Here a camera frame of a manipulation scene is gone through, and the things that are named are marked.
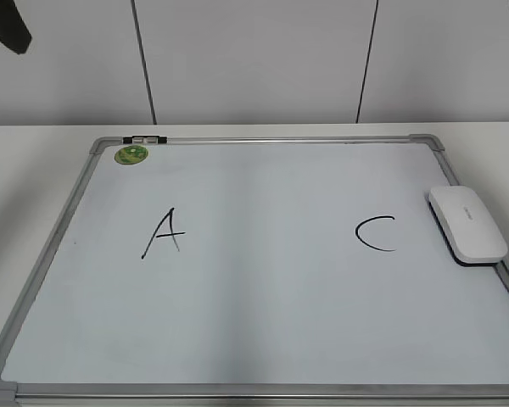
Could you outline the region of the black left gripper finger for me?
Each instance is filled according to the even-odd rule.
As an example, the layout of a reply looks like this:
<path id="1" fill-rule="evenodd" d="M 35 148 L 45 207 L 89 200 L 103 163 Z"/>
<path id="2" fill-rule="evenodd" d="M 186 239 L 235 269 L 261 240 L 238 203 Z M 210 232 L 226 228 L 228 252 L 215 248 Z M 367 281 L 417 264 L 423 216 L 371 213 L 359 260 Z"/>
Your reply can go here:
<path id="1" fill-rule="evenodd" d="M 16 54 L 25 54 L 32 35 L 14 0 L 0 0 L 0 42 Z"/>

